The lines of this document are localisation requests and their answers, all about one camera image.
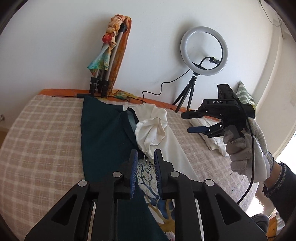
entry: dark green cloth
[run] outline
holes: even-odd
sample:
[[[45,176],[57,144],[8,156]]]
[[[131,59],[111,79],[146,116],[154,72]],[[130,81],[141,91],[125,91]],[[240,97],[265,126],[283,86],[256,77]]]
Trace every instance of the dark green cloth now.
[[[81,152],[85,179],[102,180],[138,149],[131,127],[131,111],[86,96],[81,117]],[[118,201],[118,241],[167,241],[136,185],[131,200]]]

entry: sleeve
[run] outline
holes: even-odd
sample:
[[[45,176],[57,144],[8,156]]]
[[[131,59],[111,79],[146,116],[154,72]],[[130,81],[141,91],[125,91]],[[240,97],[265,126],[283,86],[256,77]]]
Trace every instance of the sleeve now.
[[[278,181],[273,188],[264,186],[263,193],[272,201],[286,223],[296,207],[296,175],[287,164],[281,162],[280,165],[282,172]]]

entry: folded white towel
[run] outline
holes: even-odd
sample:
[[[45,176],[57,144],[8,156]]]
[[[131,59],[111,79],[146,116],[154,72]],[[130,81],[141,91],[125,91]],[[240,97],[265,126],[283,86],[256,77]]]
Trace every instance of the folded white towel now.
[[[202,118],[194,118],[190,119],[189,122],[192,124],[192,126],[212,126],[217,124],[220,121],[215,121],[213,119],[206,118],[205,116]],[[207,135],[204,135],[203,133],[199,133],[201,137],[205,140],[205,143],[207,144],[208,148],[210,150],[216,150],[218,149],[219,152],[223,156],[229,156],[229,154],[226,152],[226,144],[223,142],[223,137],[213,137],[209,138]]]

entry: wrist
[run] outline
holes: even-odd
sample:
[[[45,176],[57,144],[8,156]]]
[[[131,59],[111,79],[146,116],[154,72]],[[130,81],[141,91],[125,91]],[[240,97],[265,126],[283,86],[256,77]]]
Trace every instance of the wrist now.
[[[267,178],[264,182],[265,186],[267,188],[272,188],[278,181],[280,175],[281,175],[281,165],[278,164],[277,162],[274,162],[274,166],[270,172],[270,177]]]

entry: human hand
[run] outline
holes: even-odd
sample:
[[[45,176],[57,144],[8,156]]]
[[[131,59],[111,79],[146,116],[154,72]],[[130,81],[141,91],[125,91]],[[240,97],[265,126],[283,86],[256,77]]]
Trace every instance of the human hand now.
[[[262,182],[270,177],[274,158],[267,150],[267,144],[262,130],[254,119],[249,118],[254,135],[254,182]],[[246,175],[248,180],[252,176],[252,137],[249,129],[243,130],[244,138],[239,137],[235,126],[225,128],[223,141],[226,151],[230,154],[231,170],[239,175]]]

